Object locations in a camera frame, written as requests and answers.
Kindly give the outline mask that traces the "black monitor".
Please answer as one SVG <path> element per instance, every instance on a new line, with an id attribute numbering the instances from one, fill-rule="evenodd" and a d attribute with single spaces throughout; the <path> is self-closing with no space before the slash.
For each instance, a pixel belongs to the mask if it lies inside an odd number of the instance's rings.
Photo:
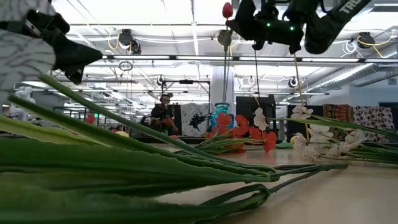
<path id="1" fill-rule="evenodd" d="M 237 96 L 236 97 L 236 114 L 243 115 L 250 126 L 257 128 L 256 124 L 262 127 L 266 124 L 266 131 L 277 131 L 274 127 L 275 121 L 270 121 L 270 118 L 276 116 L 276 103 L 274 95 L 267 97 L 261 96 Z"/>

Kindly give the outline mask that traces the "black panel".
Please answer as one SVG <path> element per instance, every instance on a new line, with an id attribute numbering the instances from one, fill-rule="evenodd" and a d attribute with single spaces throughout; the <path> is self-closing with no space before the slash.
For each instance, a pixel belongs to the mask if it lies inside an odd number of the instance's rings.
<path id="1" fill-rule="evenodd" d="M 323 107 L 322 106 L 306 106 L 307 109 L 312 109 L 314 115 L 317 116 L 323 116 Z M 303 123 L 297 123 L 295 121 L 287 121 L 285 123 L 285 136 L 287 138 L 287 141 L 290 141 L 290 139 L 294 136 L 295 133 L 301 133 L 304 136 L 306 136 L 306 130 L 305 130 L 305 125 Z"/>

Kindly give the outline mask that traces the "teal glass vase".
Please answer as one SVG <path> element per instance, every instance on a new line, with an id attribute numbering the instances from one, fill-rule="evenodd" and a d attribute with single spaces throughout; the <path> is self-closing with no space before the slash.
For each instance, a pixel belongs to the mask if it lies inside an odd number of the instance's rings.
<path id="1" fill-rule="evenodd" d="M 232 129 L 234 115 L 229 113 L 229 103 L 216 103 L 215 112 L 210 116 L 210 129 L 212 132 L 221 129 Z"/>

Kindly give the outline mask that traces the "red blossom spray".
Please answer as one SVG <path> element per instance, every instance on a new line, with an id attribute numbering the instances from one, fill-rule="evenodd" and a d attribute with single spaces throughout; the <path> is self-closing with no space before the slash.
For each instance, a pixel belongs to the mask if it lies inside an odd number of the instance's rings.
<path id="1" fill-rule="evenodd" d="M 231 115 L 220 113 L 216 125 L 196 148 L 210 154 L 243 154 L 247 144 L 261 146 L 265 152 L 270 152 L 277 144 L 277 136 L 272 131 L 267 133 L 256 126 L 250 126 L 243 115 L 236 115 L 232 120 Z"/>

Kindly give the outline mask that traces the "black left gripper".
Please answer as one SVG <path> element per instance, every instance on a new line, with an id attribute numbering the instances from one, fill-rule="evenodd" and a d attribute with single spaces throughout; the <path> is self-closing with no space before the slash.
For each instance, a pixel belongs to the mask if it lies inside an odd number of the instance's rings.
<path id="1" fill-rule="evenodd" d="M 81 84 L 84 67 L 103 58 L 101 51 L 89 46 L 78 44 L 66 38 L 70 26 L 63 17 L 54 16 L 39 11 L 29 11 L 26 15 L 26 34 L 48 43 L 55 51 L 55 69 L 65 71 L 65 76 L 74 84 Z"/>

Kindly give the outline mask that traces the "white figure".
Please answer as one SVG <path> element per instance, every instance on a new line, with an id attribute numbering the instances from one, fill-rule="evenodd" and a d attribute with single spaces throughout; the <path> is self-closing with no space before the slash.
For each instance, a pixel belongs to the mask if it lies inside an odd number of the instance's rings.
<path id="1" fill-rule="evenodd" d="M 33 104 L 35 104 L 35 100 L 31 98 L 31 93 L 33 92 L 33 89 L 29 86 L 21 86 L 18 88 L 18 90 L 15 92 L 15 95 L 19 98 L 22 98 L 24 100 L 27 100 Z M 12 103 L 10 108 L 9 108 L 9 114 L 11 115 L 12 118 L 16 118 L 19 121 L 27 121 L 29 113 L 24 111 L 22 108 L 18 107 L 16 104 Z"/>

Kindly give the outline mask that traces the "orange patterned cloth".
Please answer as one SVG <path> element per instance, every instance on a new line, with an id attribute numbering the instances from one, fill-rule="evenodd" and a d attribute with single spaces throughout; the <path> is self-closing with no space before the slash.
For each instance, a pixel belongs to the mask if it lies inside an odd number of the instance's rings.
<path id="1" fill-rule="evenodd" d="M 323 105 L 323 116 L 326 118 L 337 119 L 340 121 L 346 121 L 353 123 L 353 109 L 350 105 Z M 339 141 L 344 141 L 346 133 L 339 128 L 330 128 L 330 132 L 333 133 L 333 137 Z"/>

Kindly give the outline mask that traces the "black screen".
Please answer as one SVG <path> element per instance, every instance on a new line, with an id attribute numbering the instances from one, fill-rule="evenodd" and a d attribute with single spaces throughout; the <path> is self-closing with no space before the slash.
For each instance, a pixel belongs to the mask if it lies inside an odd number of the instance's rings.
<path id="1" fill-rule="evenodd" d="M 182 135 L 182 112 L 180 105 L 172 105 L 173 113 L 174 113 L 174 124 L 177 127 L 177 135 Z"/>

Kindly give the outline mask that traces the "white dotted cloth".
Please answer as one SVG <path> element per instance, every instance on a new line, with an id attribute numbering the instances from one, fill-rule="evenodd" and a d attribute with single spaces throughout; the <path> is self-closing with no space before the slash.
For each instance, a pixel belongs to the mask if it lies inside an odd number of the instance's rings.
<path id="1" fill-rule="evenodd" d="M 391 108 L 382 106 L 355 106 L 352 108 L 353 122 L 368 128 L 395 131 Z"/>

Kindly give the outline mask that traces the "person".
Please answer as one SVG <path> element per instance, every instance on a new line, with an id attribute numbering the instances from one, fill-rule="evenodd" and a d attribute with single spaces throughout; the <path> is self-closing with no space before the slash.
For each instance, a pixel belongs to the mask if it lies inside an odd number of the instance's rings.
<path id="1" fill-rule="evenodd" d="M 178 133 L 178 127 L 174 123 L 174 114 L 169 108 L 170 96 L 163 94 L 160 97 L 160 104 L 155 105 L 150 114 L 150 126 L 159 132 L 166 132 L 169 136 Z"/>

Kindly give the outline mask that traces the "long ceiling light strip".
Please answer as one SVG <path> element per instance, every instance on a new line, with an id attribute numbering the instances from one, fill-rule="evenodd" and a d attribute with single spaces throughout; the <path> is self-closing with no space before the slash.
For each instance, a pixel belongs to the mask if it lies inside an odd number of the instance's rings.
<path id="1" fill-rule="evenodd" d="M 258 61 L 258 62 L 325 62 L 325 63 L 398 63 L 398 58 L 322 58 L 322 57 L 222 57 L 178 55 L 104 55 L 103 60 L 188 60 L 188 61 Z"/>

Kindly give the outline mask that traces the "yellow tulip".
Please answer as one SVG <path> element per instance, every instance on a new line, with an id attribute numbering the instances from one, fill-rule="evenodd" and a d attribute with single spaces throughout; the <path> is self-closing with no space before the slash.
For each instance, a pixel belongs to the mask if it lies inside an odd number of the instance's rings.
<path id="1" fill-rule="evenodd" d="M 278 143 L 275 145 L 276 149 L 293 149 L 295 140 L 298 138 L 298 136 L 293 136 L 291 137 L 290 141 L 282 141 L 281 143 Z"/>

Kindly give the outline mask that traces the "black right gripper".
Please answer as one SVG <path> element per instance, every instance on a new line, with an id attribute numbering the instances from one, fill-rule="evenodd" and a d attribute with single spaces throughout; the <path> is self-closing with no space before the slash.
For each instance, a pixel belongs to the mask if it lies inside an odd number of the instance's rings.
<path id="1" fill-rule="evenodd" d="M 236 16 L 226 25 L 244 40 L 253 40 L 254 50 L 264 44 L 283 44 L 291 54 L 301 50 L 303 30 L 301 24 L 279 19 L 278 0 L 261 0 L 261 10 L 256 11 L 253 0 L 241 0 Z"/>

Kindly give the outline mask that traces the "silver ventilation duct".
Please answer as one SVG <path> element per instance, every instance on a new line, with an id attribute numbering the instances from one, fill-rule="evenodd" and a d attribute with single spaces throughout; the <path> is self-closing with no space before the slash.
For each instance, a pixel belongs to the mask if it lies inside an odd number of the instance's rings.
<path id="1" fill-rule="evenodd" d="M 318 91 L 321 88 L 334 88 L 345 85 L 355 78 L 361 78 L 379 70 L 379 64 L 382 63 L 398 63 L 398 50 L 394 50 L 387 54 L 384 58 L 361 58 L 364 63 L 355 67 L 343 68 L 331 75 L 312 84 L 305 91 L 306 93 Z"/>

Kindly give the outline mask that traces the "black round ceiling device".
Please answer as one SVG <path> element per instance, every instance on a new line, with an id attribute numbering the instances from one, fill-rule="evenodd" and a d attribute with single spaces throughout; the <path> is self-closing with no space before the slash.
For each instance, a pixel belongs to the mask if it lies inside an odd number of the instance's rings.
<path id="1" fill-rule="evenodd" d="M 360 32 L 357 37 L 358 47 L 362 49 L 371 48 L 376 42 L 369 32 Z"/>
<path id="2" fill-rule="evenodd" d="M 122 29 L 118 34 L 118 45 L 127 50 L 129 55 L 140 55 L 142 53 L 141 45 L 138 40 L 134 39 L 131 29 Z"/>

